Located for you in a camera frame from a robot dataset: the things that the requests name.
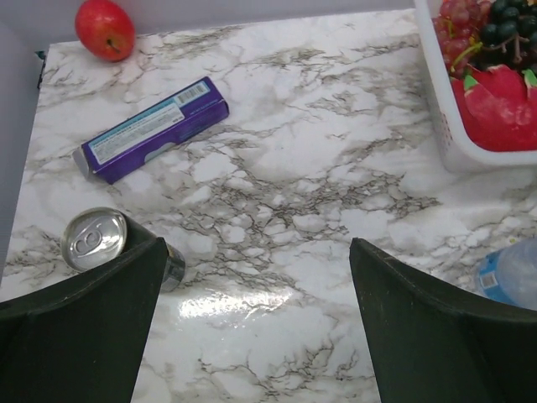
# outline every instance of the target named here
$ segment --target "box label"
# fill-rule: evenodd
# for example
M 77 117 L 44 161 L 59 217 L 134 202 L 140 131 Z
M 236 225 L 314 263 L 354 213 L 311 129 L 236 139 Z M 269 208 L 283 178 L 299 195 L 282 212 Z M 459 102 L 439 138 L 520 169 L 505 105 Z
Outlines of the box label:
M 211 92 L 211 90 L 207 84 L 203 81 L 200 81 L 177 94 L 175 96 L 175 101 L 180 107 L 183 107 L 184 105 L 188 105 L 192 101 L 195 101 L 199 97 L 203 97 L 209 92 Z
M 184 120 L 185 115 L 177 102 L 179 95 L 151 107 L 93 139 L 88 146 L 97 163 L 106 164 L 128 149 Z

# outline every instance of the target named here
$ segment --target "apple stem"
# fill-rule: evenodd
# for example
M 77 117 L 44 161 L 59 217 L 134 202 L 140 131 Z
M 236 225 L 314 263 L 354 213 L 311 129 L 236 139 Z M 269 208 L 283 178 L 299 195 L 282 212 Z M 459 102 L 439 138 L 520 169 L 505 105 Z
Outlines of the apple stem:
M 107 44 L 108 44 L 108 46 L 110 46 L 112 49 L 114 49 L 114 50 L 116 51 L 116 53 L 121 53 L 121 50 L 119 50 L 117 47 L 115 47 L 115 46 L 113 45 L 111 39 L 107 40 Z

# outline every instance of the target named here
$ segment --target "red apple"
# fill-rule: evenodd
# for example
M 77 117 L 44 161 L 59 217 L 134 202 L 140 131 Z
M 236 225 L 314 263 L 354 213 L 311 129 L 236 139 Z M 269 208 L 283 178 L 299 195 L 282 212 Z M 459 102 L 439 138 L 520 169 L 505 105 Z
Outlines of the red apple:
M 75 18 L 76 36 L 95 56 L 120 61 L 133 51 L 133 21 L 110 0 L 86 0 Z

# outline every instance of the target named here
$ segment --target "can lid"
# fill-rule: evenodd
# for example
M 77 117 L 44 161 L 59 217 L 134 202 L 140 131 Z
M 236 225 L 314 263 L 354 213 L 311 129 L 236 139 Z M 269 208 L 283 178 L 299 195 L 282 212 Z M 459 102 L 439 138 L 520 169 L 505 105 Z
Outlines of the can lid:
M 92 208 L 67 225 L 60 242 L 61 255 L 73 269 L 86 271 L 116 258 L 126 242 L 125 217 L 111 208 Z

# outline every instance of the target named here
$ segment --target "purple box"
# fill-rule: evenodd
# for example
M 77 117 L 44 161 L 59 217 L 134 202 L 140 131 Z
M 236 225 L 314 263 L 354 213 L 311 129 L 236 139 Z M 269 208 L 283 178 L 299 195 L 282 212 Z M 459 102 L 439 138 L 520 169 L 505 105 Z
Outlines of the purple box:
M 228 116 L 227 102 L 205 77 L 85 142 L 73 159 L 87 179 L 112 184 Z

